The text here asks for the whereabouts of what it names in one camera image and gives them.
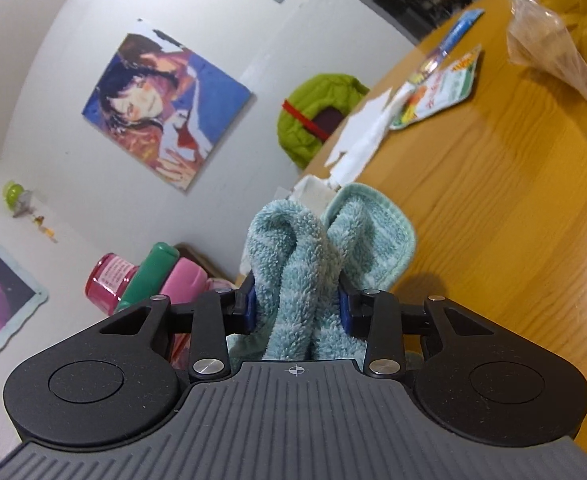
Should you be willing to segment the blue long packet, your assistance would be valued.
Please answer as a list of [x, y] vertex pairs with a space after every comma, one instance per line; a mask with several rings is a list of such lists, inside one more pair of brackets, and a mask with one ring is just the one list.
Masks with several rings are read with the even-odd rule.
[[459, 44], [473, 24], [484, 14], [483, 9], [467, 10], [461, 14], [454, 26], [443, 37], [438, 47], [435, 48], [425, 61], [407, 78], [407, 81], [414, 87], [425, 82], [441, 66], [445, 58]]

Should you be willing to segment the green orange snack packet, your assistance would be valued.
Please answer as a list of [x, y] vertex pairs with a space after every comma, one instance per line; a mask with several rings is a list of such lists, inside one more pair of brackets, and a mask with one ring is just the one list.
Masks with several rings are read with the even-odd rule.
[[482, 52], [482, 46], [478, 44], [431, 75], [408, 98], [399, 115], [391, 122], [390, 129], [403, 130], [467, 100], [475, 85]]

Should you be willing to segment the white paper towel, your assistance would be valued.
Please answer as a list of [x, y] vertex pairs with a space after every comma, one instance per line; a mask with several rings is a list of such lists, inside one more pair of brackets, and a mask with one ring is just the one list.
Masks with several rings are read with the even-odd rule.
[[374, 125], [359, 138], [350, 150], [341, 156], [336, 164], [331, 165], [327, 183], [338, 190], [354, 182], [377, 152], [380, 143], [388, 132], [391, 122], [399, 115], [401, 108], [416, 90], [409, 82], [402, 84], [396, 92], [391, 92], [390, 99]]

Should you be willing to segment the anime poster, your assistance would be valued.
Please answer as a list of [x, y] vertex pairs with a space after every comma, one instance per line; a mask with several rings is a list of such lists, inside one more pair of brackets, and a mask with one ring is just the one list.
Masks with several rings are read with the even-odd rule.
[[151, 28], [126, 35], [82, 115], [185, 191], [250, 98], [218, 66]]

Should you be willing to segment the white tissue pack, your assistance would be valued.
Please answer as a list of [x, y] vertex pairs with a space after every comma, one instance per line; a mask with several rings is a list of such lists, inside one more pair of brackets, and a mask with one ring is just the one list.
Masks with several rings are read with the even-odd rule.
[[302, 177], [293, 188], [277, 188], [273, 199], [266, 203], [259, 212], [276, 202], [287, 200], [287, 202], [300, 204], [312, 211], [318, 219], [323, 219], [328, 206], [336, 195], [337, 191], [327, 183], [326, 179], [308, 174]]

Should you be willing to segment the green wall ornament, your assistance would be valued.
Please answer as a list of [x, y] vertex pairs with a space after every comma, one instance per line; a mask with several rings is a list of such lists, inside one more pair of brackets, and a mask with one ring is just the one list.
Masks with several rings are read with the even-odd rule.
[[7, 181], [2, 191], [4, 203], [14, 218], [29, 218], [40, 233], [56, 243], [55, 232], [45, 224], [45, 218], [32, 206], [32, 195], [31, 190], [14, 180]]

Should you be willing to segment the white paper sheet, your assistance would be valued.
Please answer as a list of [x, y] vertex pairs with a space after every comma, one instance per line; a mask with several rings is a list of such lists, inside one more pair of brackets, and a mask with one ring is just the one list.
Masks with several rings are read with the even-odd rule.
[[341, 156], [347, 153], [355, 142], [359, 141], [359, 138], [374, 125], [385, 109], [391, 92], [392, 89], [388, 88], [377, 98], [367, 101], [358, 112], [347, 119], [336, 144], [326, 159], [326, 167], [336, 164]]

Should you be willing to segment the teal striped towel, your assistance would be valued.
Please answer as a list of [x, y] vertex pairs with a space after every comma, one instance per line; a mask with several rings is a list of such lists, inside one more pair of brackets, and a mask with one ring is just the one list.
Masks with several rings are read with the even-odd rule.
[[340, 190], [322, 216], [274, 200], [252, 220], [246, 239], [258, 301], [257, 328], [228, 336], [232, 367], [249, 361], [350, 359], [365, 341], [341, 326], [339, 276], [356, 289], [390, 289], [416, 249], [411, 221], [386, 195], [362, 183]]

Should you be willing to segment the pink water bottle green handle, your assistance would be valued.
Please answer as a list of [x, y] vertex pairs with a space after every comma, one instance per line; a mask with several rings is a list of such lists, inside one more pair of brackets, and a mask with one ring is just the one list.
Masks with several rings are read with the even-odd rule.
[[151, 296], [188, 304], [203, 292], [232, 288], [208, 261], [185, 243], [159, 242], [138, 264], [109, 252], [96, 263], [85, 284], [85, 296], [111, 316]]

